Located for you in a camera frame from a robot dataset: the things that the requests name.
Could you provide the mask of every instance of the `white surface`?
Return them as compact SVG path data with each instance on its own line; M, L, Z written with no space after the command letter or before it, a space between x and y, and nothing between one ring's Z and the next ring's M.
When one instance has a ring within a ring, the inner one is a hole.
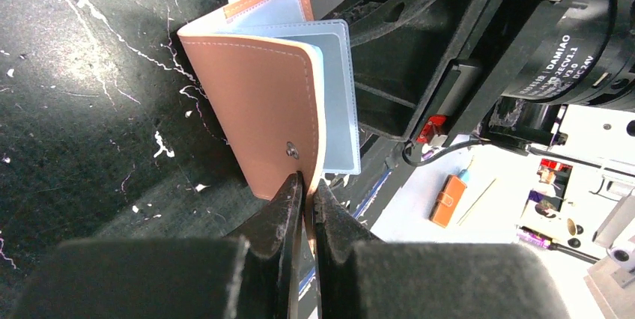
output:
M573 219L576 224L582 225L584 228L584 232L576 236L581 242L581 246L577 250L600 259L607 256L607 251L592 242L593 234L617 203L589 192L595 192L600 188L602 174L599 169L575 165L571 170L571 176L565 192L565 202L560 210L563 216ZM626 177L622 179L633 180L635 178ZM628 239L634 234L635 221L632 221L620 238Z
M553 148L554 153L575 158L605 158L635 164L635 137L626 126L635 121L635 113L593 107L569 106L560 132L568 135L567 143Z
M448 228L428 220L449 174L458 174L473 157L470 181ZM418 168L397 191L371 231L391 242L512 243L516 223L537 181L540 159L522 157L494 146L460 150ZM492 184L469 216L456 223Z

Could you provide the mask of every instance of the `red component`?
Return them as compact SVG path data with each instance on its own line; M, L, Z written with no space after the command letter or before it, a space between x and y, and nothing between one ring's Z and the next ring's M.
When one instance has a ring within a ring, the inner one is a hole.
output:
M543 167L551 168L554 171L561 171L564 168L571 168L570 165L562 164L560 162L556 162L555 160L549 160L545 158L540 161L540 165L542 165Z
M432 115L428 118L428 122L423 126L419 137L417 137L418 143L428 143L435 134L441 133L441 126L446 122L448 118L445 115Z

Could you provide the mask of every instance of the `purple object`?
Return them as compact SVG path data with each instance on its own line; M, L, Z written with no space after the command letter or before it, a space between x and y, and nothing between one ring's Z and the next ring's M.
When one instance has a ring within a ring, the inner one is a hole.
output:
M432 156L436 153L436 151L434 149L430 149L429 151L425 152L425 154L423 154L421 156L422 160L429 160L430 158L432 158Z
M551 240L548 239L544 239L544 238L540 238L539 236L533 234L533 233L529 233L528 231L524 231L522 229L519 229L517 232L517 236L527 242L527 243L531 243L535 246L538 246L540 248L545 248L545 249L549 249L549 246L551 245Z
M529 197L527 197L530 201L535 201L536 203L540 203L544 195L536 192L535 190L529 191Z

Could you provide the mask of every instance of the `black table surface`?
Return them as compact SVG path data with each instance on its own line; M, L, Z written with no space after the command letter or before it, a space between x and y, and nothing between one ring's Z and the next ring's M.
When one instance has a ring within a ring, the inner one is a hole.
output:
M0 0L0 317L62 240L219 237L264 205L176 37L228 1Z

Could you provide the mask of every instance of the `orange wallet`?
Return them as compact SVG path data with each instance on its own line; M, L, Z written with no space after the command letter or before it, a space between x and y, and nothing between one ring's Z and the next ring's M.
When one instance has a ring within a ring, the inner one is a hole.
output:
M310 200L323 173L359 173L346 22L313 22L309 0L240 0L178 36L255 196L301 171Z
M430 220L444 228L450 223L467 185L456 175L449 175L446 187L439 193Z

